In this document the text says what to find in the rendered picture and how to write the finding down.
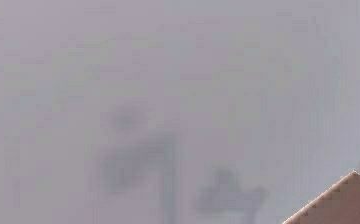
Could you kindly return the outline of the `brown wooden furniture corner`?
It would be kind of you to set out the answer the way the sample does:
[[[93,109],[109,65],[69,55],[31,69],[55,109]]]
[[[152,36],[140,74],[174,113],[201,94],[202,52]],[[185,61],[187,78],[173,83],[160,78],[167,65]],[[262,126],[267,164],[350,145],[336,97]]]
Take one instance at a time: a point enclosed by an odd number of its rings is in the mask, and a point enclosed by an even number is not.
[[[282,224],[360,224],[360,174],[347,174]]]

